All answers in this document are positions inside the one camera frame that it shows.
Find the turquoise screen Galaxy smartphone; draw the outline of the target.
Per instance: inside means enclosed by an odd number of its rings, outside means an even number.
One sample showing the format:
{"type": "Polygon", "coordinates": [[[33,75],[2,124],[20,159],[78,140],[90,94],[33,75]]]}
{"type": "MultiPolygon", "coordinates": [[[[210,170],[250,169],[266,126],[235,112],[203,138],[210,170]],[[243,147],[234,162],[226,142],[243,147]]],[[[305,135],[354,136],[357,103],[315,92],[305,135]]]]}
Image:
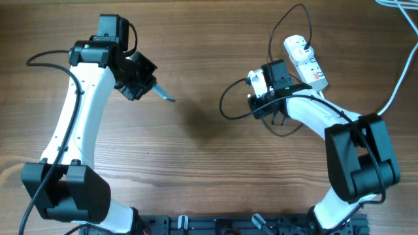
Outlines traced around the turquoise screen Galaxy smartphone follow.
{"type": "Polygon", "coordinates": [[[175,102],[176,99],[167,91],[165,91],[160,85],[154,84],[152,90],[158,94],[161,98],[169,102],[175,102]]]}

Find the white power strip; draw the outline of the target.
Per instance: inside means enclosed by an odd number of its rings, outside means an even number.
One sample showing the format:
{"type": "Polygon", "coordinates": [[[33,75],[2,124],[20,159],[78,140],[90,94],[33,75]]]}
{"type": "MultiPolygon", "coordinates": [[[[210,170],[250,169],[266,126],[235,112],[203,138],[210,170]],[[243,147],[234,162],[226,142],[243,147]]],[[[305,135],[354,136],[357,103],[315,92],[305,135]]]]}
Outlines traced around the white power strip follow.
{"type": "MultiPolygon", "coordinates": [[[[283,43],[287,53],[289,54],[289,58],[291,49],[300,46],[304,46],[305,49],[308,49],[310,46],[307,48],[307,44],[308,43],[306,42],[305,38],[301,35],[290,36],[286,38],[283,43]]],[[[325,75],[318,64],[315,55],[311,56],[303,63],[293,63],[293,65],[295,66],[300,79],[304,83],[311,86],[312,89],[314,89],[316,92],[320,93],[328,86],[327,79],[325,78],[325,75]]]]}

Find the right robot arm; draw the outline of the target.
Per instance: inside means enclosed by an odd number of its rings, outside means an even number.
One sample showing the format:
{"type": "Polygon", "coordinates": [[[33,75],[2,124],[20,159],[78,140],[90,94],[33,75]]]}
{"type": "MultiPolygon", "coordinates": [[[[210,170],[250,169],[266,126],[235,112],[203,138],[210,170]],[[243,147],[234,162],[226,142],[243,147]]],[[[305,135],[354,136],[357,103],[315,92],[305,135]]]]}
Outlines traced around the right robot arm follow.
{"type": "Polygon", "coordinates": [[[332,104],[310,85],[296,84],[282,59],[252,70],[246,78],[257,119],[281,113],[309,127],[324,141],[331,188],[312,208],[316,229],[329,234],[365,204],[381,204],[400,181],[400,169],[383,118],[362,116],[332,104]]]}

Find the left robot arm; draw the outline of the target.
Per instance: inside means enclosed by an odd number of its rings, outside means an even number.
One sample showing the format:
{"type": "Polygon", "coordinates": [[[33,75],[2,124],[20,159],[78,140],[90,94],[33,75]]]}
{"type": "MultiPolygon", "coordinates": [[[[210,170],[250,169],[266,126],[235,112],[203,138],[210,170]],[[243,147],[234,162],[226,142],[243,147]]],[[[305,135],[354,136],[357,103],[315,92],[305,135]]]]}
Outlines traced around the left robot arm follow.
{"type": "Polygon", "coordinates": [[[118,90],[130,101],[154,91],[156,66],[135,49],[135,28],[117,14],[102,14],[96,35],[79,40],[67,52],[68,92],[54,135],[38,163],[26,163],[22,182],[31,197],[29,209],[43,219],[75,223],[90,234],[148,234],[135,208],[116,202],[109,184],[94,170],[94,151],[107,100],[118,90]]]}

